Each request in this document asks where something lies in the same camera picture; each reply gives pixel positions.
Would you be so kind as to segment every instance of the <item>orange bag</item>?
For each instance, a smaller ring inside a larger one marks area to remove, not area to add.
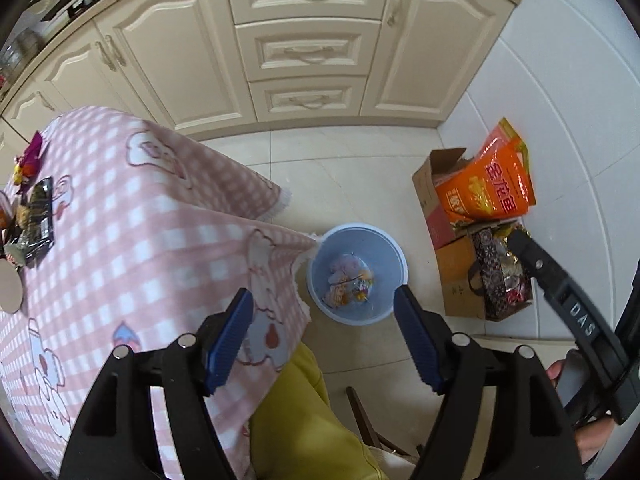
[[[526,145],[501,120],[473,160],[436,183],[449,221],[459,228],[526,213],[536,203],[528,166]]]

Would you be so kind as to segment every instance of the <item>yellow pants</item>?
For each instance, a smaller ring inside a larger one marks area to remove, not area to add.
[[[300,343],[250,421],[258,480],[386,480],[329,406],[311,350]]]

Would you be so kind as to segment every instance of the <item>hand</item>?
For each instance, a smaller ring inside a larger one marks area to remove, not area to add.
[[[564,359],[553,363],[546,371],[551,382],[556,386],[558,377],[564,367]],[[580,451],[580,458],[583,464],[591,460],[596,453],[607,443],[616,423],[610,416],[604,416],[598,420],[583,426],[575,432],[575,443]]]

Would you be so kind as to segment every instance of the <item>floor tile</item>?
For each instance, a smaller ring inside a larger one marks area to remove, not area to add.
[[[403,126],[326,126],[271,132],[271,161],[419,155],[441,148],[436,130]]]
[[[352,386],[369,417],[375,431],[417,455],[415,447],[425,444],[433,429],[442,397],[420,381],[411,360],[363,370],[328,374],[324,380],[329,391],[332,410],[344,426],[360,436],[346,394]],[[463,479],[476,478],[488,443],[493,416],[495,393],[485,388],[480,411],[480,424],[472,446]]]
[[[255,173],[260,173],[264,178],[271,178],[271,164],[252,164],[248,166],[255,171]]]
[[[316,234],[345,222],[365,222],[385,230],[404,251],[409,285],[422,307],[442,314],[433,245],[411,181],[423,161],[422,156],[386,156],[274,163],[271,179],[292,190],[292,201],[273,222]],[[299,276],[299,283],[305,295],[304,276]],[[393,317],[372,326],[345,326],[324,316],[308,296],[306,301],[314,322],[305,341],[323,371],[353,370],[408,357]],[[484,333],[481,320],[447,321],[455,332]]]
[[[258,132],[204,140],[202,143],[246,166],[270,162],[270,133]]]

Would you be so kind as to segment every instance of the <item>tablecloth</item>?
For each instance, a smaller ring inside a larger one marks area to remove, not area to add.
[[[55,245],[21,270],[21,310],[0,314],[0,376],[32,444],[59,471],[113,347],[163,348],[225,310],[244,286],[254,321],[228,383],[207,399],[242,478],[247,421],[310,320],[294,272],[315,240],[267,222],[287,202],[280,187],[157,124],[85,107],[42,135],[38,178],[55,182]],[[160,388],[152,402],[165,473],[181,478]]]

